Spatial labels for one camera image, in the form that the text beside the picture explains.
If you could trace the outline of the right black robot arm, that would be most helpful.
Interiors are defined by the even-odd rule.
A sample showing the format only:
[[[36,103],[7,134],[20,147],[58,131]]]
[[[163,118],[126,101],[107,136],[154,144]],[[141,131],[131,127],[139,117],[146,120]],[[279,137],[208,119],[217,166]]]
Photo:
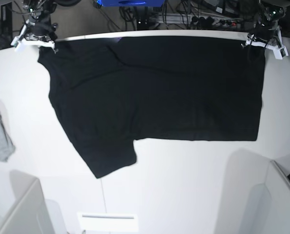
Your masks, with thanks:
[[[23,9],[28,13],[21,38],[32,41],[51,42],[57,39],[55,34],[57,23],[51,22],[57,6],[72,7],[79,3],[78,0],[25,0]]]

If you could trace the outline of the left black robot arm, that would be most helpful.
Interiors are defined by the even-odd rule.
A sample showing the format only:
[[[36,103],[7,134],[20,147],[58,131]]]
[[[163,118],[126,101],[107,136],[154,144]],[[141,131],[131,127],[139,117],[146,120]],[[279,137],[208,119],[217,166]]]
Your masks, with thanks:
[[[257,13],[254,20],[254,28],[248,34],[249,44],[262,42],[267,44],[278,36],[278,22],[285,16],[286,8],[269,3],[266,0],[259,0]]]

